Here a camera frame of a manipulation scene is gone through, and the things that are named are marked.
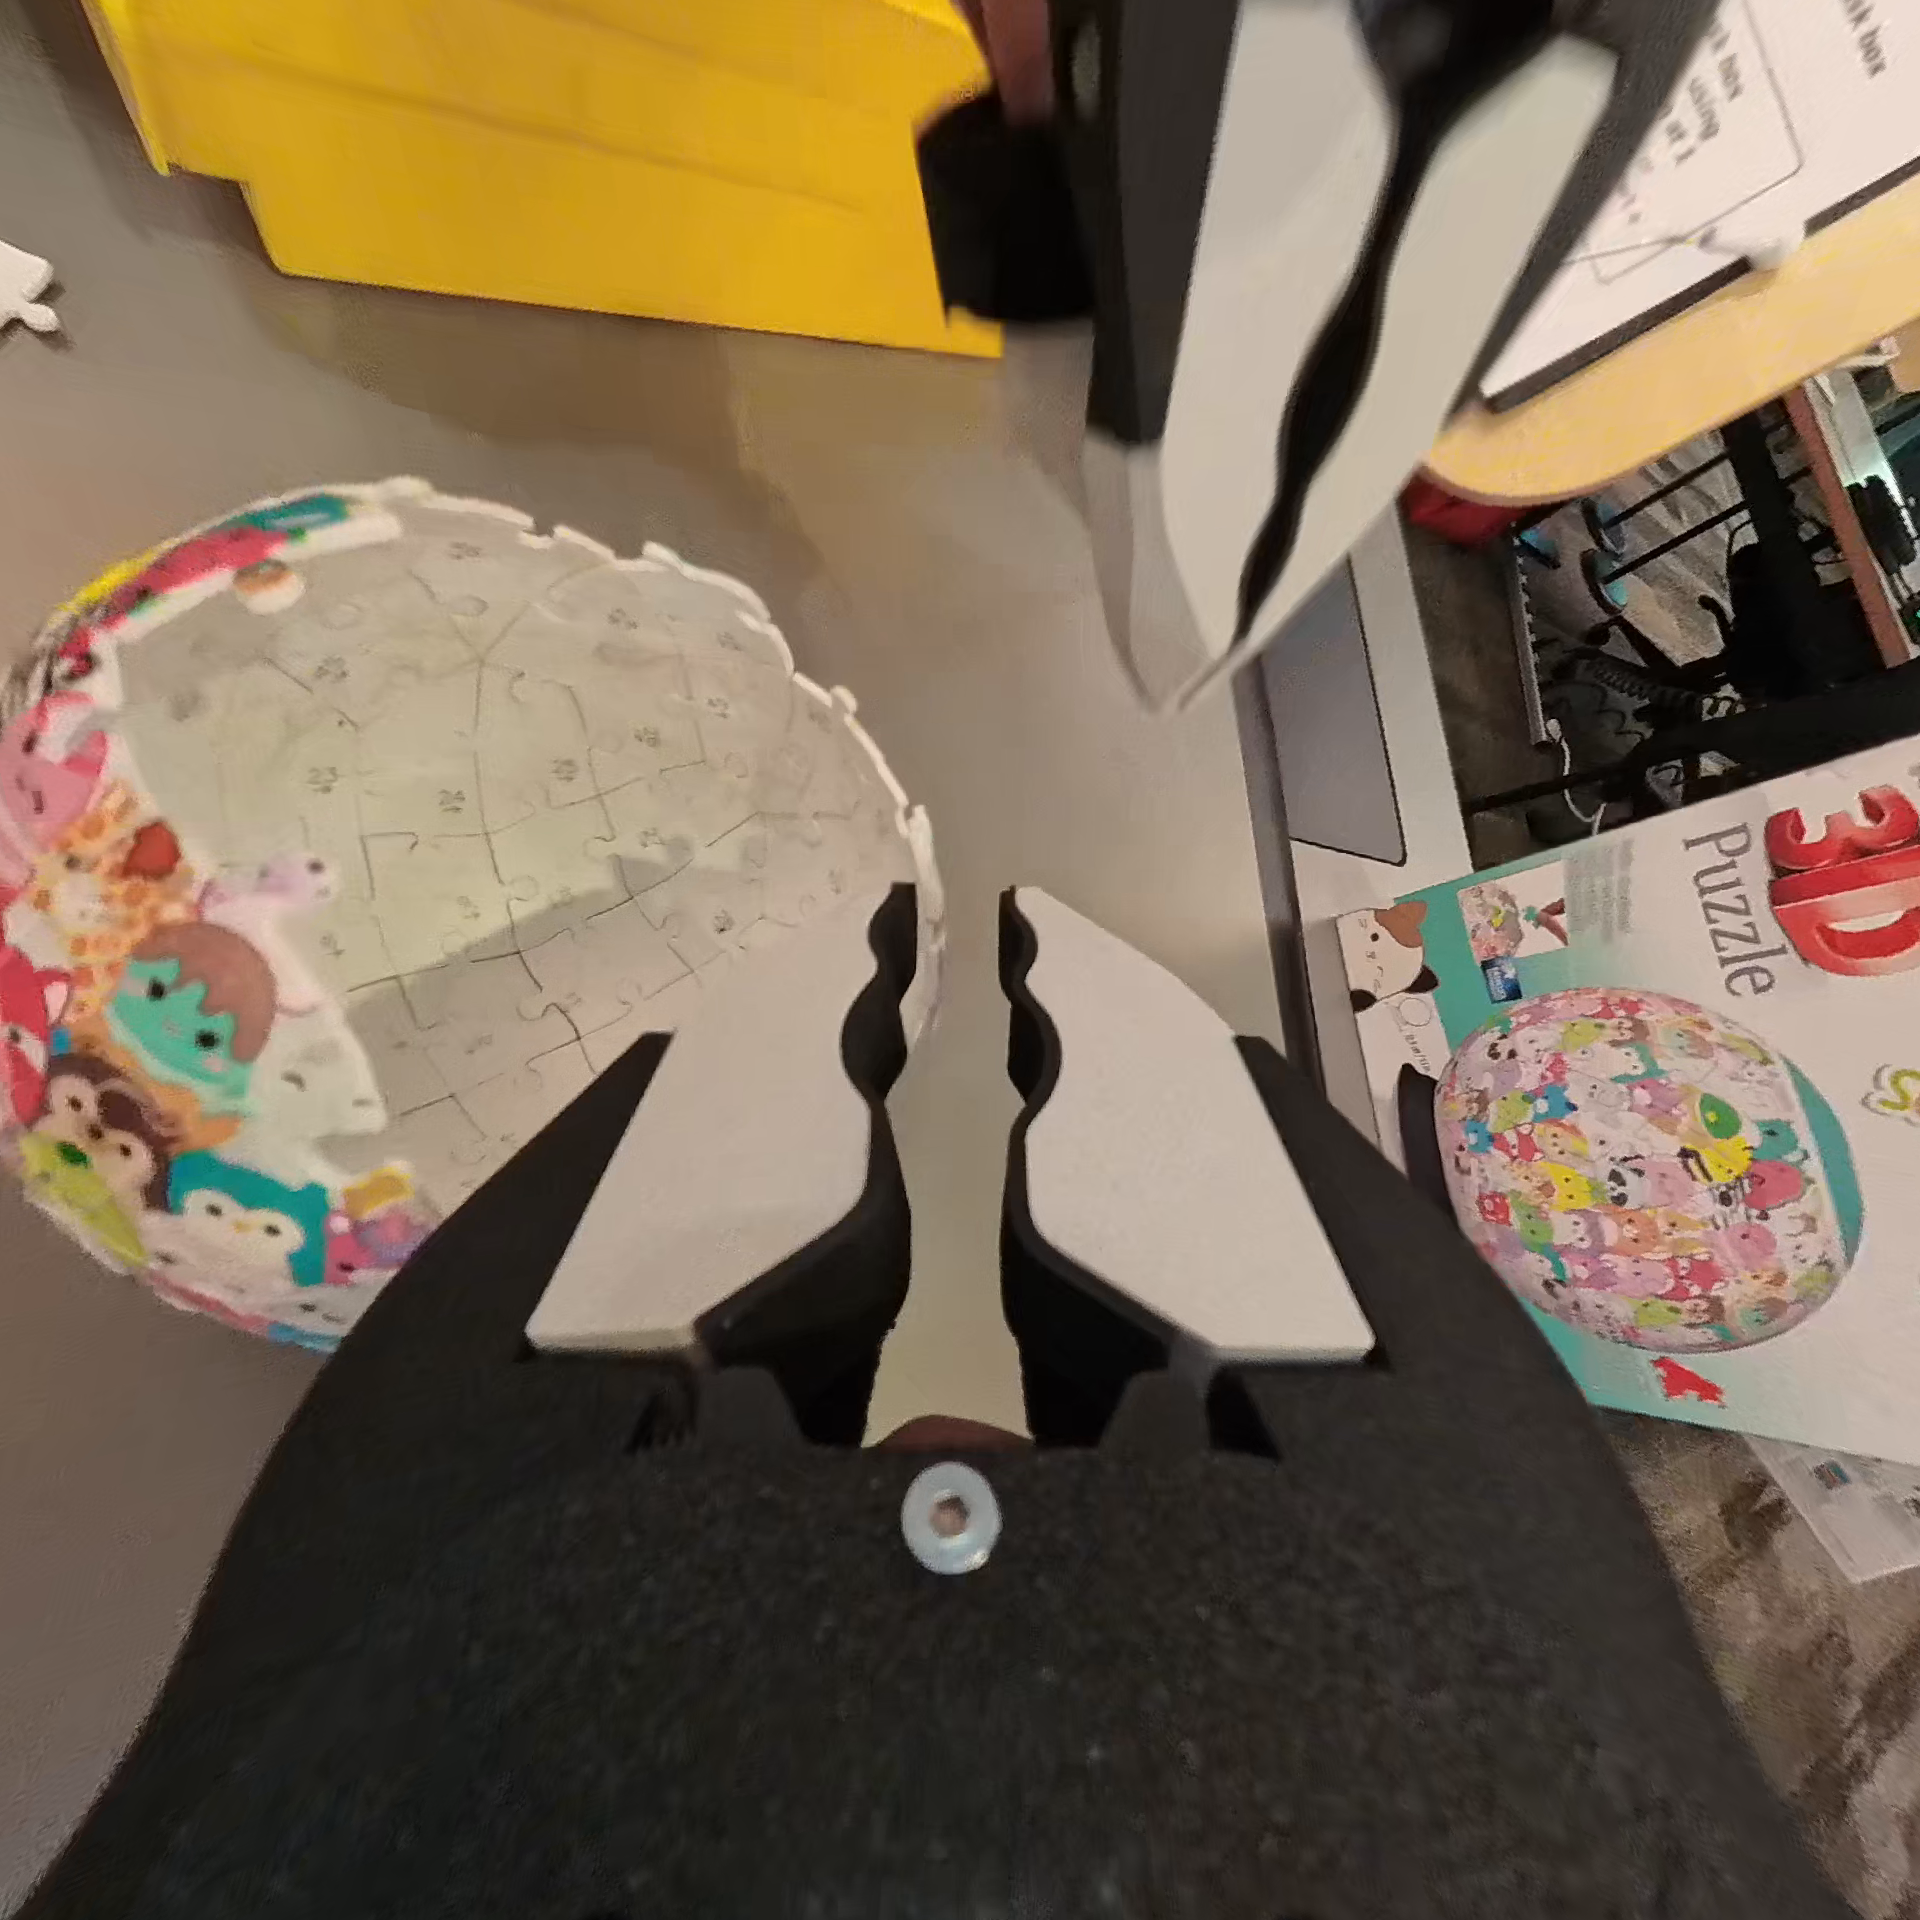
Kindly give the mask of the clipboard with white paper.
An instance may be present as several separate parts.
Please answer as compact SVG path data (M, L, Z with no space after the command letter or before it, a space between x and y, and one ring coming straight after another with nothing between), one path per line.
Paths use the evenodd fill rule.
M1914 0L1723 0L1549 289L1487 367L1510 413L1914 179Z

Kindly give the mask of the black metal chair frame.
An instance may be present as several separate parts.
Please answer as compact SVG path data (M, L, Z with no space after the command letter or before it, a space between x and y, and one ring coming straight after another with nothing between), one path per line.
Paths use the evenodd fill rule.
M1914 395L1824 370L1501 547L1518 742L1467 742L1478 866L1914 740Z

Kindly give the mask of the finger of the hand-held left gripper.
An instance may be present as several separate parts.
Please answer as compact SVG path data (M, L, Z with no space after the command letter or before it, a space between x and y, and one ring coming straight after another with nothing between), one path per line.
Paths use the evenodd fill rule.
M1241 639L1204 687L1264 651L1417 473L1603 97L1609 59L1555 36L1417 157L1389 162L1376 225L1283 417L1283 481L1246 568Z
M1246 568L1280 504L1283 417L1389 179L1383 104L1335 30L1250 30L1204 191L1166 441L1092 425L1092 544L1139 706L1225 669Z

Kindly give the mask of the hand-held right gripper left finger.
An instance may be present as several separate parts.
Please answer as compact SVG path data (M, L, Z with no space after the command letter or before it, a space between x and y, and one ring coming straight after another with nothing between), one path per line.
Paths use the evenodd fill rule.
M700 1358L827 1388L912 1284L889 1122L916 886L872 886L732 962L682 1017L525 1320L531 1354Z

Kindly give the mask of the colourful puzzle ball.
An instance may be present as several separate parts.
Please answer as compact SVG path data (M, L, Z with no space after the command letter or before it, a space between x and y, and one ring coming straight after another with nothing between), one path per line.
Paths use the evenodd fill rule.
M8 665L8 1174L104 1270L334 1354L756 943L945 886L765 598L433 481L256 496Z

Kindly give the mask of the puzzle box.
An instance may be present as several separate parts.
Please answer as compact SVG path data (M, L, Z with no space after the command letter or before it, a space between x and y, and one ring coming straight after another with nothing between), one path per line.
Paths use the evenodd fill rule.
M1920 742L1328 922L1376 1135L1588 1403L1914 1467Z

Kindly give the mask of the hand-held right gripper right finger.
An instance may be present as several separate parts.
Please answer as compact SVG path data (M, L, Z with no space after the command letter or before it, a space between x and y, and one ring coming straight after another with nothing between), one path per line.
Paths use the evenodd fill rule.
M999 902L1007 996L1005 1320L1073 1388L1356 1366L1376 1328L1241 1033L1041 886Z

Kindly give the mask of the white paper sheet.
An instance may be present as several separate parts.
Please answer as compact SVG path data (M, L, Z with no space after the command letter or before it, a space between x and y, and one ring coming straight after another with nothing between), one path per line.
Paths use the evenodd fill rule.
M1816 1547L1860 1589L1920 1572L1920 1467L1751 1440Z

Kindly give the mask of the yellow plastic bin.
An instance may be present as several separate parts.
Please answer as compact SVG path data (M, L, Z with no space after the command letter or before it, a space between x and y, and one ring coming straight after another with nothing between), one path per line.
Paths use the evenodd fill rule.
M999 358L916 132L989 71L897 0L94 0L156 174L280 272Z

